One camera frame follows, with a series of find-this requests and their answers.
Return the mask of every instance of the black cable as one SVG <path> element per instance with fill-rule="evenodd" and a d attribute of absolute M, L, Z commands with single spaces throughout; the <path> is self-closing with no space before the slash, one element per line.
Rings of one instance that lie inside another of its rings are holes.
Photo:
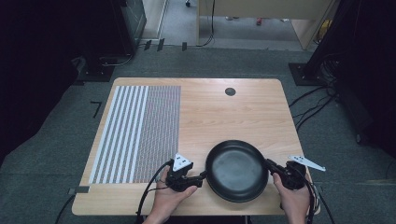
<path fill-rule="evenodd" d="M 142 214 L 142 207 L 143 207 L 143 203 L 146 199 L 146 197 L 148 196 L 149 193 L 149 187 L 151 186 L 152 182 L 154 182 L 155 177 L 157 177 L 157 175 L 160 173 L 160 171 L 163 169 L 163 167 L 170 165 L 172 161 L 167 161 L 166 163 L 164 163 L 160 169 L 157 170 L 157 172 L 155 173 L 155 175 L 151 178 L 151 180 L 148 182 L 148 186 L 146 187 L 145 191 L 143 192 L 142 198 L 140 199 L 140 203 L 139 203 L 139 208 L 137 209 L 137 216 L 136 216 L 136 224 L 140 224 L 143 223 L 141 214 Z"/>
<path fill-rule="evenodd" d="M 123 62 L 123 63 L 102 63 L 102 66 L 107 67 L 107 66 L 121 66 L 121 65 L 125 65 L 126 63 L 128 63 L 129 61 L 131 61 L 131 59 L 134 57 L 133 54 L 131 54 L 129 56 L 129 58 Z"/>
<path fill-rule="evenodd" d="M 216 0 L 213 0 L 213 5 L 212 5 L 212 25 L 211 25 L 210 37 L 206 40 L 206 42 L 203 45 L 196 45 L 196 47 L 204 47 L 204 46 L 208 45 L 213 40 L 213 37 L 215 35 L 215 29 L 213 27 L 213 17 L 215 15 L 215 3 L 216 3 Z"/>
<path fill-rule="evenodd" d="M 303 117 L 304 117 L 308 112 L 310 112 L 310 111 L 312 111 L 312 110 L 318 108 L 319 106 L 322 106 L 322 105 L 320 104 L 320 102 L 321 102 L 322 100 L 328 98 L 328 97 L 329 97 L 329 95 L 327 95 L 327 96 L 321 98 L 320 100 L 318 100 L 318 103 L 317 103 L 314 107 L 311 107 L 311 108 L 307 109 L 307 110 L 306 110 L 304 113 L 302 113 L 302 114 L 299 114 L 299 115 L 294 116 L 294 118 L 297 118 L 297 117 L 300 117 L 300 116 L 301 116 L 300 119 L 299 119 L 299 121 L 296 122 L 296 125 L 298 125 L 298 123 L 300 123 L 300 121 L 303 119 Z"/>
<path fill-rule="evenodd" d="M 162 181 L 161 181 L 162 182 Z M 165 188 L 158 188 L 158 189 L 169 189 L 169 187 L 165 187 Z M 157 189 L 149 189 L 148 192 L 152 191 L 152 190 L 157 190 Z"/>
<path fill-rule="evenodd" d="M 321 107 L 319 110 L 315 111 L 313 114 L 311 114 L 311 115 L 308 116 L 306 119 L 304 119 L 303 121 L 301 121 L 301 123 L 296 127 L 296 131 L 298 132 L 298 131 L 300 130 L 301 126 L 302 126 L 307 120 L 309 120 L 309 119 L 312 118 L 314 115 L 316 115 L 321 109 L 323 109 L 323 107 L 325 107 L 327 104 L 329 104 L 329 103 L 332 101 L 333 98 L 334 98 L 334 97 L 331 97 L 326 103 L 324 103 L 324 105 L 322 105 L 322 107 Z"/>
<path fill-rule="evenodd" d="M 289 104 L 289 107 L 295 105 L 298 101 L 303 99 L 305 96 L 310 95 L 310 94 L 314 93 L 315 91 L 318 91 L 318 90 L 321 90 L 321 89 L 325 89 L 325 88 L 328 88 L 328 87 L 327 86 L 321 86 L 321 87 L 317 87 L 316 89 L 314 89 L 312 91 L 308 91 L 308 92 L 304 93 L 303 95 L 301 95 L 300 97 L 295 99 L 293 102 L 291 102 L 291 104 Z"/>
<path fill-rule="evenodd" d="M 55 224 L 57 224 L 59 222 L 59 220 L 61 219 L 61 215 L 64 212 L 64 209 L 66 208 L 66 206 L 76 197 L 76 194 L 73 194 L 68 200 L 67 202 L 64 204 L 64 207 L 61 209 L 61 211 L 58 214 L 58 217 L 56 218 Z"/>
<path fill-rule="evenodd" d="M 323 196 L 320 193 L 318 193 L 318 194 L 319 194 L 320 200 L 323 202 L 323 205 L 326 208 L 327 214 L 329 214 L 329 218 L 332 221 L 332 224 L 335 224 L 334 218 L 332 218 L 332 213 L 330 212 L 329 206 L 327 206 L 326 202 L 324 201 Z"/>

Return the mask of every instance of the human hand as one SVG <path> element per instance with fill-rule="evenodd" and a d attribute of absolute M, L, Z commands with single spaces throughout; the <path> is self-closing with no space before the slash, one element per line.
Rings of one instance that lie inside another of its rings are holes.
<path fill-rule="evenodd" d="M 310 197 L 307 186 L 297 190 L 286 189 L 277 173 L 273 174 L 273 178 L 289 224 L 304 224 Z"/>
<path fill-rule="evenodd" d="M 166 188 L 164 182 L 169 168 L 169 166 L 164 168 L 160 181 L 157 182 L 154 205 L 152 205 L 148 218 L 143 222 L 145 224 L 164 223 L 176 210 L 177 206 L 198 189 L 196 186 L 188 187 L 183 192 L 176 192 L 170 188 L 163 189 Z"/>

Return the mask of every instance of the black tape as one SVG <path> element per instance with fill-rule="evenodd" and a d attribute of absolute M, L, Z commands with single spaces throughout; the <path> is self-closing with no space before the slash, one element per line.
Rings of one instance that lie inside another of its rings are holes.
<path fill-rule="evenodd" d="M 181 51 L 184 51 L 187 49 L 187 42 L 183 42 L 183 45 L 181 46 Z"/>
<path fill-rule="evenodd" d="M 146 42 L 145 45 L 145 50 L 149 49 L 149 46 L 151 45 L 151 40 L 149 40 L 148 42 Z"/>
<path fill-rule="evenodd" d="M 163 49 L 163 42 L 165 41 L 165 38 L 160 39 L 160 43 L 158 44 L 157 51 L 160 51 Z"/>

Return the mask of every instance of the floor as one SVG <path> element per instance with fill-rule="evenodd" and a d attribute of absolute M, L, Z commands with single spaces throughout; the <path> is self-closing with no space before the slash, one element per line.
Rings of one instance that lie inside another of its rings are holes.
<path fill-rule="evenodd" d="M 187 42 L 196 47 L 196 1 L 190 0 L 143 0 L 148 23 L 142 36 L 142 43 L 164 38 L 165 45 L 181 46 Z M 210 36 L 211 18 L 201 17 L 200 44 Z M 232 21 L 224 17 L 213 20 L 214 38 L 207 48 L 223 49 L 269 49 L 302 51 L 297 35 L 288 20 L 264 19 L 256 25 L 256 18 L 238 18 Z M 308 51 L 315 51 L 312 43 Z"/>

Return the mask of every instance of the striped calibration board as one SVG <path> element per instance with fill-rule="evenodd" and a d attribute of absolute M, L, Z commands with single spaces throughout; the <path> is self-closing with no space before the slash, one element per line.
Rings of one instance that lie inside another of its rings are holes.
<path fill-rule="evenodd" d="M 90 184 L 147 183 L 175 157 L 179 86 L 117 86 Z"/>

